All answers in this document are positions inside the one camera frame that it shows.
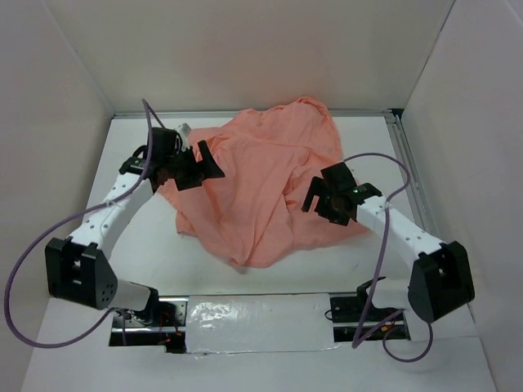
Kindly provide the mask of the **pink zip jacket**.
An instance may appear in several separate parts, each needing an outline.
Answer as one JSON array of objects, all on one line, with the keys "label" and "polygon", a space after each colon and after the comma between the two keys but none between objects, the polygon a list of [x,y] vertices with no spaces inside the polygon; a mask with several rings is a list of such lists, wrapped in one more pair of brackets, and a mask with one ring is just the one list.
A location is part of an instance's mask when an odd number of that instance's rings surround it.
[{"label": "pink zip jacket", "polygon": [[206,141],[225,173],[160,194],[177,210],[179,234],[195,236],[211,254],[238,267],[267,268],[294,250],[326,247],[364,234],[362,225],[335,225],[302,204],[311,179],[342,160],[327,107],[310,97],[266,111],[246,109],[221,127],[190,132]]}]

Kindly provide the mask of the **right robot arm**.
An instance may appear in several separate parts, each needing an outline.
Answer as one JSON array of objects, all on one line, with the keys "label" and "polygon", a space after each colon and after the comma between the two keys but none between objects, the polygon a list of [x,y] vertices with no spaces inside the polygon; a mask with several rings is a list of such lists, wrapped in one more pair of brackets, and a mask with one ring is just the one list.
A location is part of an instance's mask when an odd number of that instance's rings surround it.
[{"label": "right robot arm", "polygon": [[382,239],[380,250],[392,249],[406,264],[409,278],[383,275],[356,289],[360,317],[374,320],[388,310],[406,310],[434,323],[476,297],[466,248],[429,234],[395,209],[370,183],[357,184],[345,163],[312,178],[304,212],[314,211],[330,223],[357,222]]}]

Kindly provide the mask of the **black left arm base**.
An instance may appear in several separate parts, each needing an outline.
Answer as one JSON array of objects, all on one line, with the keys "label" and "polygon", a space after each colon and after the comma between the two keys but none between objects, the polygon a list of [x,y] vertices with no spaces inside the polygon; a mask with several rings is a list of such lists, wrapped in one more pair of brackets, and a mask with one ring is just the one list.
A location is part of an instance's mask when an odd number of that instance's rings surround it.
[{"label": "black left arm base", "polygon": [[170,354],[186,354],[188,296],[161,296],[147,320],[131,310],[118,310],[110,331],[109,347],[158,346]]}]

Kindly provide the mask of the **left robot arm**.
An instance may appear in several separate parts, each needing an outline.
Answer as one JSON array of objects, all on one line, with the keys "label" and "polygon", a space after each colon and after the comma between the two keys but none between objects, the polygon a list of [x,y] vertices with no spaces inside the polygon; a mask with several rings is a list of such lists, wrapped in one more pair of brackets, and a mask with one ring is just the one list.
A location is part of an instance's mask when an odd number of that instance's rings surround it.
[{"label": "left robot arm", "polygon": [[100,208],[67,238],[47,243],[51,296],[97,310],[128,310],[144,326],[158,322],[162,308],[158,290],[117,278],[110,257],[132,218],[167,180],[183,191],[224,177],[207,142],[190,146],[189,132],[186,124],[176,129],[153,128],[152,144],[142,145],[123,162]]}]

